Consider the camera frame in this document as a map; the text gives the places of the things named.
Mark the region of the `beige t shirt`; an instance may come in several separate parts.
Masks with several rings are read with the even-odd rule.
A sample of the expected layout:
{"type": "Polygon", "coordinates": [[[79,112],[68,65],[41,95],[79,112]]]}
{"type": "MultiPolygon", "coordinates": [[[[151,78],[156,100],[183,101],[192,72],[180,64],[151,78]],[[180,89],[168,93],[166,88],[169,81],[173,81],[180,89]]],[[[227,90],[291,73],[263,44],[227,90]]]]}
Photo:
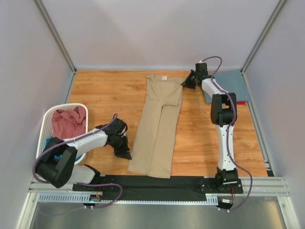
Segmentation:
{"type": "Polygon", "coordinates": [[[181,77],[147,76],[146,98],[127,170],[170,178],[176,127],[183,100],[181,77]]]}

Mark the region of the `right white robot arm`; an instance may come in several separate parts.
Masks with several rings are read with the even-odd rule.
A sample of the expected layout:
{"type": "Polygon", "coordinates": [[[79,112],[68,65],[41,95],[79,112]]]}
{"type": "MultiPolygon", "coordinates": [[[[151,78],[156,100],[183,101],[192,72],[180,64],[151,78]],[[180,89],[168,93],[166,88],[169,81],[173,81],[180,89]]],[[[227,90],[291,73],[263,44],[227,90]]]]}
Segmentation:
{"type": "Polygon", "coordinates": [[[236,184],[238,171],[234,161],[233,144],[234,124],[237,119],[235,93],[223,89],[214,77],[208,74],[207,64],[203,62],[195,65],[195,70],[191,70],[182,86],[191,89],[198,86],[212,98],[210,118],[216,127],[219,144],[219,161],[213,185],[223,187],[236,184]]]}

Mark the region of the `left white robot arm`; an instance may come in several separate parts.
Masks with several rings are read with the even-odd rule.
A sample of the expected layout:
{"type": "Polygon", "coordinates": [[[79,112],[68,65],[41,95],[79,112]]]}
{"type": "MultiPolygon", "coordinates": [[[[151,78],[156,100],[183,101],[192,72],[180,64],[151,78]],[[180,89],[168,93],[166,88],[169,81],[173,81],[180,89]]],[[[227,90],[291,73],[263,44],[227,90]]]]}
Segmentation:
{"type": "Polygon", "coordinates": [[[32,167],[33,177],[55,188],[66,184],[97,187],[100,185],[100,172],[88,165],[76,165],[75,160],[103,146],[111,146],[116,157],[131,160],[127,130],[127,124],[115,115],[108,124],[96,126],[83,135],[63,140],[54,137],[36,158],[32,167]]]}

